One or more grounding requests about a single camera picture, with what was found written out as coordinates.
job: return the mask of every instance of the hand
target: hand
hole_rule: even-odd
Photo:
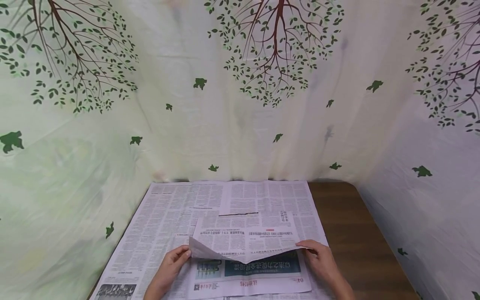
[[[311,249],[303,249],[307,262],[315,275],[329,285],[338,300],[355,299],[353,290],[336,266],[329,247],[314,240],[302,240],[296,245]]]
[[[172,286],[182,266],[190,258],[192,252],[187,245],[182,245],[165,254],[158,271],[150,282],[144,300],[159,300]]]

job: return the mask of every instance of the curtain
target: curtain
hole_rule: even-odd
[[[0,292],[86,299],[148,184],[356,185],[424,299],[480,298],[474,0],[0,3]]]

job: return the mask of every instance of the wooden table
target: wooden table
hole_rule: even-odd
[[[357,189],[309,183],[329,246],[357,300],[418,300]]]

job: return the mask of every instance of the folded newspaper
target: folded newspaper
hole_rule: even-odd
[[[223,259],[248,264],[302,247],[291,212],[262,212],[199,218],[189,246],[193,258]]]
[[[202,234],[206,229],[228,234]],[[165,253],[190,238],[201,244],[191,246],[194,257],[203,256],[201,248],[218,259],[188,260],[162,299],[331,299],[328,289],[310,281],[300,251],[282,252],[298,240],[328,244],[307,182],[266,180],[152,183],[90,300],[142,300]],[[261,260],[240,262],[269,250],[275,251]]]
[[[312,290],[291,212],[199,218],[189,246],[188,299]]]

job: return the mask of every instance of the leaf print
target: leaf print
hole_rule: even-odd
[[[218,170],[218,166],[214,167],[214,165],[212,164],[208,169],[212,172],[216,172]]]
[[[105,239],[108,239],[108,237],[112,234],[114,228],[113,228],[113,221],[112,221],[112,224],[110,224],[110,227],[107,227],[107,236],[105,237]]]
[[[415,172],[418,172],[418,176],[417,177],[426,177],[426,176],[431,176],[432,173],[430,173],[430,171],[425,168],[424,166],[420,166],[418,168],[412,168],[413,171]]]
[[[137,145],[140,145],[140,141],[143,139],[141,136],[132,136],[132,141],[130,142],[130,145],[137,143]]]
[[[0,136],[0,142],[4,144],[3,152],[9,153],[10,151],[13,150],[12,146],[15,146],[20,149],[24,149],[24,146],[22,145],[22,139],[20,138],[21,136],[22,136],[22,132],[20,131],[11,132],[6,135]]]
[[[408,253],[406,253],[405,251],[403,251],[403,248],[398,248],[397,249],[398,253],[402,256],[405,256],[405,255],[408,255]]]
[[[283,136],[283,133],[279,133],[275,136],[275,139],[273,140],[274,143],[277,143],[278,140]]]
[[[373,81],[372,85],[367,87],[367,91],[372,90],[372,93],[375,93],[375,91],[383,84],[384,83],[382,81],[375,80],[375,81]]]
[[[207,83],[206,79],[203,78],[195,78],[195,84],[193,85],[194,88],[201,88],[201,90],[204,90],[205,83]]]
[[[338,170],[338,168],[341,168],[342,165],[338,165],[337,163],[334,163],[333,165],[330,166],[331,169]]]

